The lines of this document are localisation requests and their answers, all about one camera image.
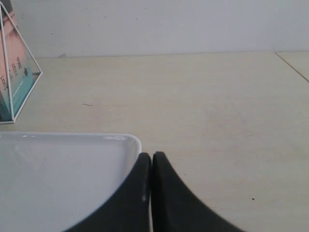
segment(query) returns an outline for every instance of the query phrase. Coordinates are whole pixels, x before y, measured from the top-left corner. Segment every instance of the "black plastic piece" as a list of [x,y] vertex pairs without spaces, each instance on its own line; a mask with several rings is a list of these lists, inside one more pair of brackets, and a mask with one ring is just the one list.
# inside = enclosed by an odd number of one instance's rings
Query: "black plastic piece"
[[148,232],[151,159],[141,153],[115,194],[66,232]]
[[151,191],[154,232],[241,232],[190,191],[163,152],[153,158]]

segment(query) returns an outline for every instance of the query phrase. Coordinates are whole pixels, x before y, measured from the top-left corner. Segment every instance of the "white wall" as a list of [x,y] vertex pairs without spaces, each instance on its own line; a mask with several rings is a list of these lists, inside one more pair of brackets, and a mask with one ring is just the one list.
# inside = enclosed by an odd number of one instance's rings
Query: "white wall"
[[308,0],[12,0],[37,57],[309,50]]

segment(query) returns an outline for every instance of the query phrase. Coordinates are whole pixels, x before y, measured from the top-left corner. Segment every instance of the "white plate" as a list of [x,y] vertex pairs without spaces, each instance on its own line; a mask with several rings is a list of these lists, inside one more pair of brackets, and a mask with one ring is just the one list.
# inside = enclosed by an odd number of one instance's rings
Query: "white plate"
[[0,132],[0,231],[70,228],[117,190],[140,152],[129,134]]

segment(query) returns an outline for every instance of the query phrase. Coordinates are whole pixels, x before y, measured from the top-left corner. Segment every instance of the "triangular frame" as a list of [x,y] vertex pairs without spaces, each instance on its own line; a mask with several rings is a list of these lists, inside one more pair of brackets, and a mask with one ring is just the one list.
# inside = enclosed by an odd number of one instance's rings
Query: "triangular frame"
[[[12,89],[11,89],[11,80],[9,78],[10,76],[10,71],[9,71],[9,62],[8,62],[8,56],[7,56],[7,49],[6,49],[6,41],[5,41],[5,32],[4,32],[4,25],[3,25],[3,15],[2,15],[2,10],[5,12],[5,15],[8,17],[8,19],[10,20],[11,24],[13,25],[14,29],[16,30],[17,34],[19,35],[24,47],[28,50],[29,54],[31,55],[31,58],[33,59],[35,65],[37,66],[37,68],[39,69],[39,72],[33,72],[33,75],[39,75],[37,77],[37,79],[35,80],[34,84],[32,85],[31,89],[29,90],[28,94],[26,95],[23,103],[21,104],[18,112],[16,113],[16,115],[14,115],[14,109],[13,109],[13,98],[12,98]],[[6,121],[6,122],[0,122],[1,124],[12,124],[15,123],[21,110],[24,108],[24,105],[26,103],[26,101],[28,100],[31,92],[33,91],[34,87],[36,86],[38,80],[40,79],[40,77],[43,74],[42,69],[40,68],[39,64],[37,63],[36,59],[34,58],[33,54],[31,53],[29,47],[27,46],[24,38],[22,37],[22,35],[20,34],[17,26],[15,25],[14,21],[12,20],[10,14],[8,13],[8,11],[6,10],[6,8],[4,7],[3,3],[0,1],[0,25],[1,25],[1,34],[2,34],[2,46],[3,46],[3,53],[4,53],[4,62],[5,62],[5,68],[6,68],[6,78],[7,78],[7,83],[8,83],[8,90],[9,90],[9,99],[10,99],[10,110],[11,110],[11,116],[12,116],[12,120],[11,121]]]

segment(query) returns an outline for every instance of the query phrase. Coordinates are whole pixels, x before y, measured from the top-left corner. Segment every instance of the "white wire frame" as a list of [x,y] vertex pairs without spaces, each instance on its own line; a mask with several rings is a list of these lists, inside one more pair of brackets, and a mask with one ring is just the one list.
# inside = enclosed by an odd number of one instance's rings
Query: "white wire frame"
[[[17,111],[16,115],[14,114],[14,108],[13,108],[13,98],[12,98],[12,89],[11,89],[11,80],[9,78],[10,76],[10,71],[9,71],[9,61],[8,61],[8,56],[7,56],[7,49],[6,49],[6,41],[5,41],[5,32],[4,32],[4,25],[3,25],[3,15],[2,15],[2,10],[5,12],[5,14],[7,15],[8,19],[10,20],[11,24],[13,25],[14,29],[16,30],[17,34],[19,35],[23,45],[25,46],[25,48],[28,50],[29,54],[31,55],[31,58],[33,59],[35,65],[37,66],[37,68],[39,69],[39,72],[33,72],[33,75],[39,75],[36,79],[36,81],[34,82],[34,84],[32,85],[31,89],[29,90],[28,94],[26,95],[23,103],[21,104],[19,110]],[[43,74],[42,69],[40,68],[39,64],[37,63],[36,59],[34,58],[33,54],[31,53],[28,45],[26,44],[24,38],[22,37],[22,35],[20,34],[17,26],[15,25],[14,21],[12,20],[10,14],[8,13],[8,11],[6,10],[6,8],[4,7],[3,3],[0,1],[0,24],[1,24],[1,34],[2,34],[2,46],[3,46],[3,53],[4,53],[4,60],[5,60],[5,69],[6,69],[6,79],[7,79],[7,83],[8,83],[8,90],[9,90],[9,99],[10,99],[10,111],[11,111],[11,121],[6,121],[6,122],[0,122],[1,124],[12,124],[15,123],[20,112],[22,111],[22,109],[25,106],[25,103],[27,102],[31,92],[33,91],[34,87],[36,86],[37,82],[39,81],[40,77]]]

